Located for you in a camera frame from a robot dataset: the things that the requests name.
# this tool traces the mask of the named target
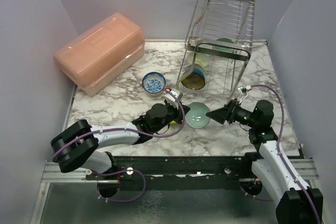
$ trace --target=pink storage container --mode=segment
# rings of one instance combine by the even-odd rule
[[[141,28],[115,13],[55,53],[61,70],[94,96],[144,55]]]

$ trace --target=light green bowl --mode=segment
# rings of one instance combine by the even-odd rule
[[[185,115],[185,122],[194,129],[201,129],[205,127],[209,122],[205,114],[209,112],[209,108],[202,102],[193,102],[188,106],[190,110]]]

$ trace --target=marble countertop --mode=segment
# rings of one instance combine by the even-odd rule
[[[183,42],[146,42],[145,55],[93,98],[80,89],[76,91],[68,126],[80,119],[101,126],[130,122],[143,115],[153,104],[163,103],[163,95],[147,95],[141,86],[141,80],[146,73],[158,71],[164,74],[168,84],[174,84],[183,55]],[[251,60],[240,84],[268,84],[280,92],[265,42],[254,43]],[[260,99],[274,104],[275,117],[272,126],[276,133],[279,132],[281,110],[276,97],[270,91],[254,88],[242,107],[252,110]],[[190,92],[184,93],[181,101],[186,105],[195,101],[203,102],[210,110],[218,109],[227,102],[225,98]],[[298,145],[287,113],[285,114],[282,146],[288,155],[297,155]],[[168,132],[173,132],[178,127],[178,124],[172,124]],[[116,145],[99,150],[124,156],[238,156],[255,151],[247,132],[238,123],[220,125],[213,120],[198,130],[185,124],[179,134],[170,138],[153,138],[140,145]]]

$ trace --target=small ceramic bowl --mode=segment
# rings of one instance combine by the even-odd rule
[[[227,43],[232,43],[233,44],[233,41],[230,40],[229,38],[220,38],[220,39],[218,39],[218,41],[227,42]],[[233,49],[225,48],[225,47],[219,47],[219,46],[213,46],[213,49],[217,50],[217,51],[222,51],[222,52],[231,52],[231,53],[234,52]]]
[[[161,73],[150,72],[142,78],[142,87],[148,94],[158,95],[166,87],[166,79]]]
[[[194,129],[201,129],[208,125],[210,118],[205,114],[210,111],[202,102],[193,102],[188,106],[190,110],[185,115],[185,122]]]

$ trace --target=metal wire dish rack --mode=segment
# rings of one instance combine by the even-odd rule
[[[255,0],[197,0],[178,89],[232,98],[251,57],[254,8]],[[195,74],[204,86],[191,78]]]

